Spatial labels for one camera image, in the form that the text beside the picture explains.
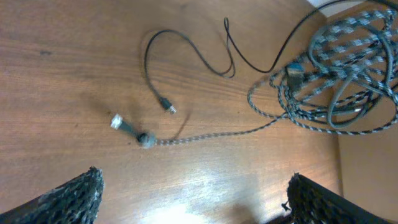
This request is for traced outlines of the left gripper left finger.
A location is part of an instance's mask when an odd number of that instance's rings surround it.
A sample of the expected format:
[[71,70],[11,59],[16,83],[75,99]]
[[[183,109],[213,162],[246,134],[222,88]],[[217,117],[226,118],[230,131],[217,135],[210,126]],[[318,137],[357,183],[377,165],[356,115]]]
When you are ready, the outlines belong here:
[[1,223],[94,223],[104,191],[102,170],[85,173],[1,214]]

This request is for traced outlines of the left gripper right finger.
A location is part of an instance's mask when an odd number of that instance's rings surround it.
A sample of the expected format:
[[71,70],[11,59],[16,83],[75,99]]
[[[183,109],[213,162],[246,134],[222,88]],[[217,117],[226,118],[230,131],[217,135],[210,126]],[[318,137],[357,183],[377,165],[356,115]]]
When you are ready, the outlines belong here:
[[306,176],[295,173],[281,204],[292,223],[389,224]]

